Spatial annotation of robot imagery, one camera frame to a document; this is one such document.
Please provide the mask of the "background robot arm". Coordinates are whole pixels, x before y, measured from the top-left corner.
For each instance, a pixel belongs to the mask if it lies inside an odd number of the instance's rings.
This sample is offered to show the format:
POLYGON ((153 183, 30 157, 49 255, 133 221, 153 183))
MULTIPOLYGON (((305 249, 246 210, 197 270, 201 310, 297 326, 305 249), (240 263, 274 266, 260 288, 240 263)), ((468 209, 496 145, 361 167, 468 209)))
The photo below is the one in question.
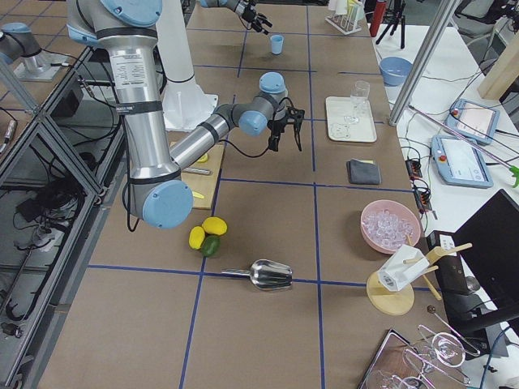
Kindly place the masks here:
POLYGON ((22 81, 50 82, 68 65, 66 55, 45 52, 31 28, 19 22, 1 26, 1 59, 8 65, 21 61, 14 73, 22 81))

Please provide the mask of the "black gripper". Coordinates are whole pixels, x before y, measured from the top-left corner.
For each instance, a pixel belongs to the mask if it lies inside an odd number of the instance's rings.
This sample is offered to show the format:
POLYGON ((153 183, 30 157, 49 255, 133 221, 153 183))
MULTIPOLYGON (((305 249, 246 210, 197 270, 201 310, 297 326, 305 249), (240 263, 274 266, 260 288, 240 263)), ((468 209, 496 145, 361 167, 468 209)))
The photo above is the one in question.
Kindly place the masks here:
POLYGON ((268 17, 263 14, 258 14, 256 10, 256 2, 240 2, 238 4, 238 15, 251 25, 251 28, 256 32, 261 32, 268 35, 269 31, 265 27, 271 27, 272 23, 268 17))
POLYGON ((279 149, 281 135, 285 132, 285 128, 288 125, 291 125, 294 130, 294 140, 297 149, 301 152, 301 128, 303 119, 303 109, 296 109, 295 107, 289 106, 286 108, 282 118, 268 121, 268 129, 271 131, 271 134, 268 138, 268 150, 277 151, 279 149))

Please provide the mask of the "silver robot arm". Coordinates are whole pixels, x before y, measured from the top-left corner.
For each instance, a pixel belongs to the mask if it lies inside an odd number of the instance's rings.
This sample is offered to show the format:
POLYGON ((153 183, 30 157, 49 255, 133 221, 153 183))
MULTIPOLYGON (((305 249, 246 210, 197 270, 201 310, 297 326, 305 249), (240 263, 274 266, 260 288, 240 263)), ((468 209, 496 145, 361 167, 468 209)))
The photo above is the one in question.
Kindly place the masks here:
POLYGON ((235 13, 246 30, 254 30, 264 35, 269 34, 272 23, 267 16, 256 9, 254 0, 200 0, 203 8, 225 8, 235 13))
POLYGON ((70 1, 72 40, 107 51, 116 110, 127 137, 129 163, 123 194, 129 216, 159 229, 181 224, 193 207, 182 171, 238 128, 257 136, 270 130, 276 150, 286 126, 301 130, 304 112, 295 108, 279 73, 261 76, 259 92, 246 104, 223 104, 186 137, 169 144, 154 52, 165 73, 175 59, 189 59, 185 19, 177 1, 70 1))

